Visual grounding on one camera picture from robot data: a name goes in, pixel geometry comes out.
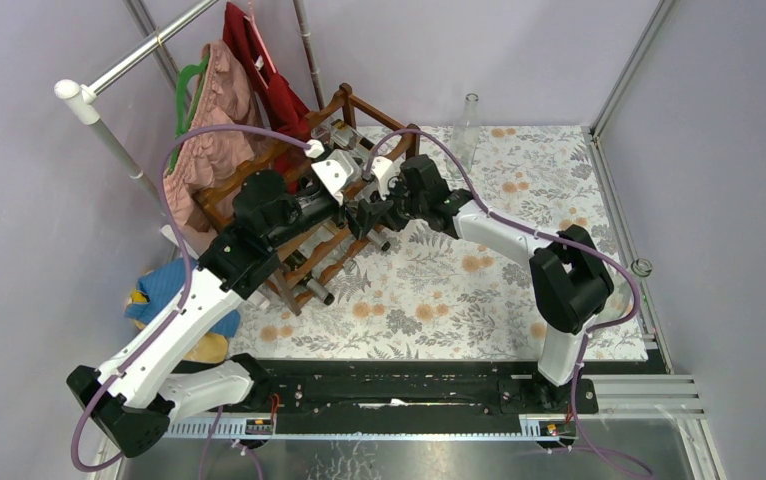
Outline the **green wine bottle silver neck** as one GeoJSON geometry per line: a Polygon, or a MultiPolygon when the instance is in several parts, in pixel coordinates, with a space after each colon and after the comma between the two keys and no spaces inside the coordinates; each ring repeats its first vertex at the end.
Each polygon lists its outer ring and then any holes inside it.
{"type": "Polygon", "coordinates": [[[352,230],[352,233],[358,240],[366,240],[382,252],[387,252],[391,248],[390,241],[382,236],[375,227],[369,229],[356,227],[352,230]]]}

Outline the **clear bottle black cap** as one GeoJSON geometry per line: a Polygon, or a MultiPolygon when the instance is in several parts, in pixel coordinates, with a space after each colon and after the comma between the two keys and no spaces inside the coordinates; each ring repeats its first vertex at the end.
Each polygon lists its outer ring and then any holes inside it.
{"type": "Polygon", "coordinates": [[[312,130],[322,143],[346,151],[359,166],[370,158],[374,143],[341,119],[326,120],[312,130]]]}

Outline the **green wine bottle brown label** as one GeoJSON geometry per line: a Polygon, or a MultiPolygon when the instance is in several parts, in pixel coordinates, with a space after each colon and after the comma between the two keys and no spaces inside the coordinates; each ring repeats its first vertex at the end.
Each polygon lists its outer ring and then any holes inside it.
{"type": "Polygon", "coordinates": [[[301,293],[311,293],[324,305],[331,305],[335,301],[335,296],[316,279],[312,271],[305,273],[298,280],[296,288],[301,293]]]}

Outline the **clear tall bottle back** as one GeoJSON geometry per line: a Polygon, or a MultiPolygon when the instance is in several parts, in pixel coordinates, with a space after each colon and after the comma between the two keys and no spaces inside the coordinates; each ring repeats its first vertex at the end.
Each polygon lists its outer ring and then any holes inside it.
{"type": "Polygon", "coordinates": [[[449,143],[449,148],[467,173],[471,172],[481,137],[478,106],[479,95],[468,93],[464,98],[463,112],[453,126],[449,143]]]}

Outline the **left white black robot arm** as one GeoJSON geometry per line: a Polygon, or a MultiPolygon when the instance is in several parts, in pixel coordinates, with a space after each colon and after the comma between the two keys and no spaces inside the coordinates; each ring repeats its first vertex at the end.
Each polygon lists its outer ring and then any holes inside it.
{"type": "Polygon", "coordinates": [[[314,166],[316,179],[296,194],[273,170],[249,175],[233,200],[234,218],[198,259],[184,255],[184,281],[148,326],[99,367],[77,366],[66,383],[83,412],[70,455],[81,471],[80,440],[92,422],[132,458],[150,449],[172,424],[212,409],[263,407],[269,374],[248,354],[195,373],[176,368],[213,326],[235,311],[282,264],[278,250],[331,216],[344,214],[356,238],[367,236],[402,195],[397,175],[366,174],[372,192],[350,208],[342,189],[353,180],[314,166]]]}

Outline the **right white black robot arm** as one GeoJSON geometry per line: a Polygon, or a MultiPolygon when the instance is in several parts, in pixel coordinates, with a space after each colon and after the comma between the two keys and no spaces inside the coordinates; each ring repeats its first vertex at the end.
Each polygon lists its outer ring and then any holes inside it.
{"type": "Polygon", "coordinates": [[[614,291],[605,262],[588,231],[573,225],[550,236],[527,233],[512,218],[484,208],[468,190],[449,188],[433,160],[418,155],[401,166],[382,156],[371,162],[380,197],[390,210],[381,219],[391,230],[421,220],[453,239],[485,246],[529,269],[537,310],[547,324],[538,360],[542,378],[534,402],[556,412],[572,398],[569,383],[584,337],[614,291]]]}

